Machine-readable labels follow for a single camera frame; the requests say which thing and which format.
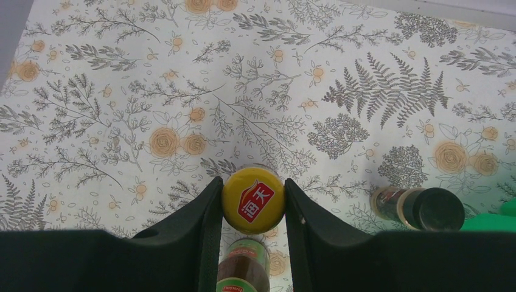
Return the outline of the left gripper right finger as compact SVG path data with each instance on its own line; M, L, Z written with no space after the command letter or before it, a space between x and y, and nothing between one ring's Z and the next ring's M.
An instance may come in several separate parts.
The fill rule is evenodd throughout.
M295 291L514 291L513 232L367 234L284 184Z

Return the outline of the small black cap spice jar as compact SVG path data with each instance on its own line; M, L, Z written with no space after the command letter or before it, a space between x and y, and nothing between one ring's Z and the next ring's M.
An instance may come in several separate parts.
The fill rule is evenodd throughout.
M439 187L378 188L370 197L373 212L418 231L458 231L465 222L460 199Z

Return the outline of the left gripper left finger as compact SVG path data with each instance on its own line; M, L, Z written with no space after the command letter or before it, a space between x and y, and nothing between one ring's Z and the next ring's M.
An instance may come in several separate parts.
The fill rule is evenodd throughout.
M104 230L1 233L2 291L214 291L223 180L132 238Z

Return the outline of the yellow cap sauce bottle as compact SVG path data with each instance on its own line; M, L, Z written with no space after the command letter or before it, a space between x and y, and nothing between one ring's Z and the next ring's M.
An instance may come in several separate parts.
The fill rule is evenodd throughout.
M225 220L234 229L248 235L263 234L284 216L284 184L270 167L247 164L224 183L221 205Z

